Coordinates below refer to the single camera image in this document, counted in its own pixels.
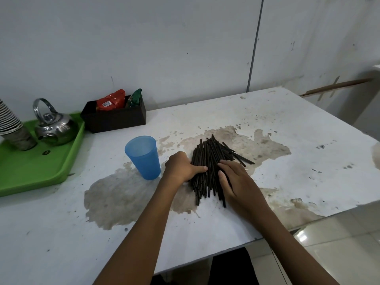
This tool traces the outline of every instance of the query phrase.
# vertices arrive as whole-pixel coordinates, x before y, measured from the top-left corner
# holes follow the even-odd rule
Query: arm
[[[173,198],[183,182],[206,171],[191,165],[184,152],[170,156],[148,205],[94,284],[150,284]]]
[[[232,185],[231,188],[225,174],[219,171],[226,201],[263,235],[292,284],[337,285],[335,279],[281,224],[244,167],[239,163],[224,160],[218,165],[225,171]]]

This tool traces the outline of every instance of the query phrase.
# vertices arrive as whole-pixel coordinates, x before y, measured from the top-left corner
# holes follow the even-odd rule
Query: green snack packet
[[[140,97],[142,89],[137,89],[126,101],[126,108],[140,106]]]

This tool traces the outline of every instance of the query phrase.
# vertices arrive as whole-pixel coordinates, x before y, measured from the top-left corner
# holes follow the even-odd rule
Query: tile floor
[[[380,201],[323,219],[295,238],[341,284],[380,284]],[[291,285],[265,240],[246,246],[260,285]],[[174,271],[164,278],[178,285],[207,284],[211,259]]]

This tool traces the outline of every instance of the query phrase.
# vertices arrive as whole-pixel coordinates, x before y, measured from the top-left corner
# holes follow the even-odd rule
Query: blue plastic cup
[[[139,136],[129,141],[124,149],[145,180],[156,179],[161,173],[156,140],[150,136]]]

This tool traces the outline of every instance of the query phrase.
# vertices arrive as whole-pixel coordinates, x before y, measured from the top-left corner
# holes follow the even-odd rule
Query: green tray
[[[8,141],[0,144],[0,196],[29,191],[62,183],[66,180],[81,146],[84,122],[79,114],[71,114],[78,122],[79,132],[71,142],[61,146],[51,146],[38,141],[37,146],[28,151],[19,151]],[[36,120],[24,125],[36,138]]]

